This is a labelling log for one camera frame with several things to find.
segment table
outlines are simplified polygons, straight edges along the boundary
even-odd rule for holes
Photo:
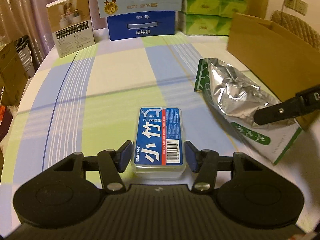
[[[141,106],[179,107],[186,139],[199,149],[227,156],[243,151],[296,183],[306,202],[298,224],[312,229],[320,214],[320,135],[316,133],[320,121],[300,135],[273,167],[248,148],[221,116],[212,114],[202,95],[194,92],[201,58],[217,57],[248,71],[226,51],[226,37],[177,33],[110,41],[107,29],[94,35],[94,46],[63,58],[53,48],[22,98],[4,156],[0,186],[3,236],[19,225],[12,197],[20,185],[72,152],[96,155],[104,149],[118,149],[128,139],[133,141]],[[121,176],[126,185],[155,183],[135,177],[130,165]],[[88,172],[87,179],[101,186],[98,172]],[[193,179],[187,168],[179,180],[170,183],[190,186]],[[216,187],[228,179],[229,172],[219,172]]]

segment wall socket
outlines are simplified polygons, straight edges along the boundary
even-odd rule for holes
[[[285,0],[284,1],[284,5],[288,8],[291,8],[294,10],[295,6],[296,6],[296,0]]]
[[[308,8],[308,4],[306,2],[301,0],[296,0],[296,5],[294,7],[294,10],[296,10],[298,13],[306,15],[307,8]]]

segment curtain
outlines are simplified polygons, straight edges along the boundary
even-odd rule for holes
[[[54,46],[45,8],[54,1],[57,0],[0,0],[0,36],[14,41],[28,34],[37,67]],[[99,16],[97,0],[89,0],[89,7],[93,29],[105,28],[106,20]]]

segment gold medal emblem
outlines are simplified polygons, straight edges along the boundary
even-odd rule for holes
[[[108,0],[106,0],[105,3],[105,7],[104,7],[104,11],[107,14],[114,14],[117,10],[118,10],[118,6],[116,4],[117,0],[112,0],[112,2],[108,2]]]

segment crown graphic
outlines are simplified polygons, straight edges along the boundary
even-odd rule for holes
[[[112,0],[113,3],[116,3],[116,1],[117,1],[117,0]],[[112,2],[111,2],[111,3],[112,3]],[[105,3],[105,5],[107,5],[109,2],[108,2],[108,0],[106,0],[104,3]]]

